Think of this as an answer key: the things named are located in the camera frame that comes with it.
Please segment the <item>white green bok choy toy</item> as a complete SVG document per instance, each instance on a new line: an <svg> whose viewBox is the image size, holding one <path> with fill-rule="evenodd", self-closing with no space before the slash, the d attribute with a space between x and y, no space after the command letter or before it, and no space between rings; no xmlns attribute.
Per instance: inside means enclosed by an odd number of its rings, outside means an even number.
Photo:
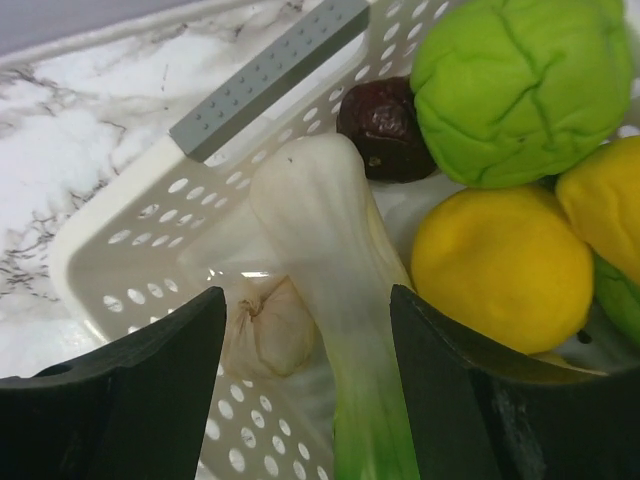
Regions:
<svg viewBox="0 0 640 480"><path fill-rule="evenodd" d="M408 274L345 136L306 136L256 171L251 207L308 307L334 375L334 476L419 475L390 316Z"/></svg>

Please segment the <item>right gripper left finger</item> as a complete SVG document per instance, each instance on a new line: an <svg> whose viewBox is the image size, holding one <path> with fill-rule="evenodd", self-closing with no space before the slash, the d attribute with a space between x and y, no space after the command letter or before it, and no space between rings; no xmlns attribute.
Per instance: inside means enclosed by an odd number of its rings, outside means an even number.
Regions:
<svg viewBox="0 0 640 480"><path fill-rule="evenodd" d="M90 353L2 379L2 478L194 478L225 322L211 287Z"/></svg>

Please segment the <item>yellow round lemon toy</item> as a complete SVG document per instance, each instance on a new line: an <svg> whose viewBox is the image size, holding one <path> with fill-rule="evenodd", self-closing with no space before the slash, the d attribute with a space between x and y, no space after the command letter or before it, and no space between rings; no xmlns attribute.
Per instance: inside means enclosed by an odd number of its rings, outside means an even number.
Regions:
<svg viewBox="0 0 640 480"><path fill-rule="evenodd" d="M594 290L589 247L555 196L533 185L465 189L435 206L414 237L410 269L435 309L524 354L581 330Z"/></svg>

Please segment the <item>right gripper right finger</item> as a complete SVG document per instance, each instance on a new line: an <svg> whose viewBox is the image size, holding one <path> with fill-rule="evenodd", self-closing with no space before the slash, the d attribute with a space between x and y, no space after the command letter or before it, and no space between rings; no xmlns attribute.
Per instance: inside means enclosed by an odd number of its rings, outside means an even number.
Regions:
<svg viewBox="0 0 640 480"><path fill-rule="evenodd" d="M424 479L635 479L639 370L547 363L451 320L404 286L391 323Z"/></svg>

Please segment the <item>yellow corn toy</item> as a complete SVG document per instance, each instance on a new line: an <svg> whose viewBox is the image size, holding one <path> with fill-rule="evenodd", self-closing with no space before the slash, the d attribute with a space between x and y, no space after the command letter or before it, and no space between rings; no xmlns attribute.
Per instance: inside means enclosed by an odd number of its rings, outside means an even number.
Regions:
<svg viewBox="0 0 640 480"><path fill-rule="evenodd" d="M598 147L561 175L556 196L578 236L624 275L639 280L639 138Z"/></svg>

